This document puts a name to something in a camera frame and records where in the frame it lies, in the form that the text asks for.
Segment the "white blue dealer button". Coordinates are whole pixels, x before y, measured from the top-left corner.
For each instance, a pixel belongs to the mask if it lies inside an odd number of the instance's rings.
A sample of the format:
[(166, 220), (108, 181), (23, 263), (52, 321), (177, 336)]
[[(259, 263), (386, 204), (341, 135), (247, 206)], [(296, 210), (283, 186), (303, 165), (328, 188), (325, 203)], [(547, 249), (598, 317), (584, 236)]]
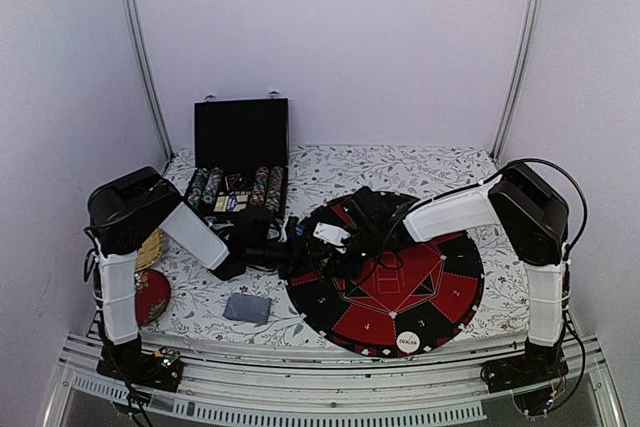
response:
[(420, 337), (412, 331), (404, 331), (397, 336), (396, 345), (400, 351), (410, 354), (419, 349)]

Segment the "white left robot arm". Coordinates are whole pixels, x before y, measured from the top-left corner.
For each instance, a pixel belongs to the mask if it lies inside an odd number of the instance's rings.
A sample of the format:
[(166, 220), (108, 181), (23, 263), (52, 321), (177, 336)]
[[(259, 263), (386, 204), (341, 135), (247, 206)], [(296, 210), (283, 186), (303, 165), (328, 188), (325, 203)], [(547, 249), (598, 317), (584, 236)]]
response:
[(282, 230), (282, 242), (268, 240), (270, 215), (251, 207), (222, 240), (158, 171), (143, 167), (98, 187), (87, 203), (90, 223), (84, 229), (98, 258), (102, 326), (116, 345), (108, 357), (111, 366), (128, 381), (148, 373), (146, 355), (130, 342), (139, 338), (135, 316), (134, 271), (138, 251), (160, 230), (200, 265), (222, 280), (248, 266), (273, 267), (287, 277), (299, 260), (312, 260), (295, 217)]

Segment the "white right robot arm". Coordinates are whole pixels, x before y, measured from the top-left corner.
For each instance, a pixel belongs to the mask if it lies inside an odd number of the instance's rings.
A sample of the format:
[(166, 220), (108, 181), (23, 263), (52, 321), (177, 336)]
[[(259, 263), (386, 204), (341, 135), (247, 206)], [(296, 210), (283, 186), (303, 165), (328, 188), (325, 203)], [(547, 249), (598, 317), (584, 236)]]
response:
[(312, 222), (311, 237), (329, 248), (330, 268), (342, 275), (346, 263), (371, 257), (379, 266), (385, 252), (408, 242), (501, 226), (529, 285), (527, 339), (535, 347), (518, 359), (517, 374), (537, 383), (556, 364), (550, 347), (564, 334), (570, 253), (578, 239), (568, 235), (568, 203), (532, 170), (536, 162), (516, 159), (484, 180), (425, 200), (364, 187), (330, 207), (332, 219)]

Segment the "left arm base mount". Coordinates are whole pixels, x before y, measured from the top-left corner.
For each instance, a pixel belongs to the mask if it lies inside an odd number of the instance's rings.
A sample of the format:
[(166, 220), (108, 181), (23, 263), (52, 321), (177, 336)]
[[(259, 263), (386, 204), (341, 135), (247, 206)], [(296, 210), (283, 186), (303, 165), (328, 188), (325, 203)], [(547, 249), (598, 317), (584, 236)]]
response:
[(184, 363), (181, 353), (169, 347), (161, 347), (152, 353), (142, 351), (139, 339), (102, 347), (98, 374), (132, 385), (176, 393), (181, 382)]

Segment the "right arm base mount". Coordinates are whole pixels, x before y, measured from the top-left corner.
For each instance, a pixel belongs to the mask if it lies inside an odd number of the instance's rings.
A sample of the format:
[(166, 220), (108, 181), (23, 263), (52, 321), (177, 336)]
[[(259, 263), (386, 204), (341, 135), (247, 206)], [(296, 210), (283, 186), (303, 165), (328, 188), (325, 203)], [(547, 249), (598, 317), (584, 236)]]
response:
[(529, 417), (547, 414), (554, 406), (569, 369), (561, 341), (543, 347), (525, 341), (523, 354), (484, 363), (481, 379), (490, 393), (531, 387), (546, 382), (545, 387), (516, 394), (516, 408)]

